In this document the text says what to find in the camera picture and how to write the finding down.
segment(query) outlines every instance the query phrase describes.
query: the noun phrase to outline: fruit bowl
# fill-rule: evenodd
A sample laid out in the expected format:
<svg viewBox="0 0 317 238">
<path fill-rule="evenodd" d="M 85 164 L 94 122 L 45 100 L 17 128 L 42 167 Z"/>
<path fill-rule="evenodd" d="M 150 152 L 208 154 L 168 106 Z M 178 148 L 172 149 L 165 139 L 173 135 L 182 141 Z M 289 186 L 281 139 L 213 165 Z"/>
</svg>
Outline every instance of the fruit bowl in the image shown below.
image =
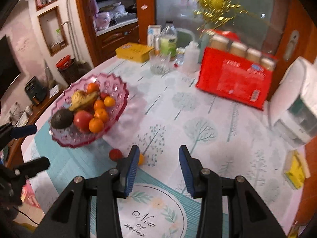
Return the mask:
<svg viewBox="0 0 317 238">
<path fill-rule="evenodd" d="M 63 94 L 56 100 L 54 108 L 51 110 L 51 117 L 60 109 L 67 109 L 71 105 L 71 96 L 77 90 L 87 90 L 89 83 L 97 83 L 101 92 L 108 93 L 116 100 L 113 107 L 107 108 L 109 120 L 105 123 L 104 129 L 99 133 L 81 133 L 77 127 L 72 124 L 66 129 L 54 129 L 50 126 L 50 134 L 52 140 L 58 142 L 62 147 L 78 148 L 92 143 L 94 140 L 101 138 L 111 126 L 118 121 L 127 105 L 129 91 L 126 89 L 126 83 L 123 83 L 120 77 L 114 74 L 107 75 L 100 73 L 98 75 L 90 75 L 82 78 L 77 83 L 72 83 L 69 88 L 64 90 Z"/>
</svg>

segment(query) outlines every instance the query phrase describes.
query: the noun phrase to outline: white box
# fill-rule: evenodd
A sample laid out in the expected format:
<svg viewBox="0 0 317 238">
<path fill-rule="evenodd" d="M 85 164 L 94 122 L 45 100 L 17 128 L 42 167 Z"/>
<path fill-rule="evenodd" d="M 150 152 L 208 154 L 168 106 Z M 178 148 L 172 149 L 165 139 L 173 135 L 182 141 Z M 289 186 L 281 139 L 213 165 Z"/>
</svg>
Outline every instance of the white box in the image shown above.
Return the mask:
<svg viewBox="0 0 317 238">
<path fill-rule="evenodd" d="M 154 36 L 161 34 L 162 25 L 149 25 L 147 28 L 147 46 L 154 47 Z"/>
</svg>

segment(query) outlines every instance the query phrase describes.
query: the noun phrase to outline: yellow box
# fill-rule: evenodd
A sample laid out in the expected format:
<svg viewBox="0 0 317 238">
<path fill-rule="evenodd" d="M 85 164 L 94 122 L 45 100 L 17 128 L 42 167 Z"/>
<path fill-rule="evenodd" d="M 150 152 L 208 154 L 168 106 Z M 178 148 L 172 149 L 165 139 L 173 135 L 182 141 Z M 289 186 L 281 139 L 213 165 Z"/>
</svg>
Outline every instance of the yellow box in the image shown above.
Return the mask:
<svg viewBox="0 0 317 238">
<path fill-rule="evenodd" d="M 286 157 L 286 163 L 284 168 L 284 173 L 288 179 L 292 182 L 296 189 L 303 186 L 305 175 L 302 169 L 302 165 L 295 155 L 296 150 L 290 151 Z"/>
<path fill-rule="evenodd" d="M 153 47 L 141 44 L 126 43 L 116 49 L 116 54 L 119 58 L 143 63 L 149 60 L 149 52 L 152 49 Z"/>
</svg>

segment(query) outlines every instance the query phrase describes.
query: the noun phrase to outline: metal bolt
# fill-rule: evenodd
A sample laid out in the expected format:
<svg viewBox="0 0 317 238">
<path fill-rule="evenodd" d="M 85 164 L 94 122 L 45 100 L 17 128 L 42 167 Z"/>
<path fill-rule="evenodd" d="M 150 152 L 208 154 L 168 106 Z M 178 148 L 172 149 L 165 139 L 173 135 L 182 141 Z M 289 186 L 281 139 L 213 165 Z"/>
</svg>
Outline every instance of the metal bolt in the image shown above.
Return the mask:
<svg viewBox="0 0 317 238">
<path fill-rule="evenodd" d="M 83 180 L 83 179 L 82 179 L 82 176 L 76 176 L 76 177 L 74 178 L 74 182 L 75 182 L 75 183 L 80 183 L 82 180 Z"/>
<path fill-rule="evenodd" d="M 243 176 L 237 176 L 236 179 L 238 182 L 241 182 L 241 183 L 245 182 L 245 178 Z"/>
<path fill-rule="evenodd" d="M 208 175 L 208 174 L 210 174 L 210 170 L 208 168 L 203 168 L 203 169 L 201 169 L 201 173 L 203 175 Z"/>
<path fill-rule="evenodd" d="M 111 168 L 109 170 L 109 173 L 110 173 L 111 176 L 116 175 L 118 173 L 118 169 L 117 168 Z"/>
</svg>

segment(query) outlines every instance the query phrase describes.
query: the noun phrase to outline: gold hanging decoration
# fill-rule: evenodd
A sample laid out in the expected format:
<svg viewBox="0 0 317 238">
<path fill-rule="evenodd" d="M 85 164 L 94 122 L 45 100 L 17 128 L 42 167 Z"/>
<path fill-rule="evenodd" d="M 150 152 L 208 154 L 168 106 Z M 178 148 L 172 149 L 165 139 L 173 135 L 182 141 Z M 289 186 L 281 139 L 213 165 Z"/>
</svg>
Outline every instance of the gold hanging decoration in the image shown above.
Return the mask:
<svg viewBox="0 0 317 238">
<path fill-rule="evenodd" d="M 237 14 L 247 14 L 251 17 L 262 20 L 265 24 L 272 27 L 279 33 L 282 31 L 276 28 L 270 22 L 260 19 L 255 14 L 244 10 L 240 4 L 232 4 L 231 0 L 193 0 L 197 2 L 198 8 L 194 10 L 194 15 L 202 16 L 204 24 L 199 28 L 202 29 L 208 23 L 215 24 L 214 29 L 222 26 L 228 21 L 234 19 Z"/>
</svg>

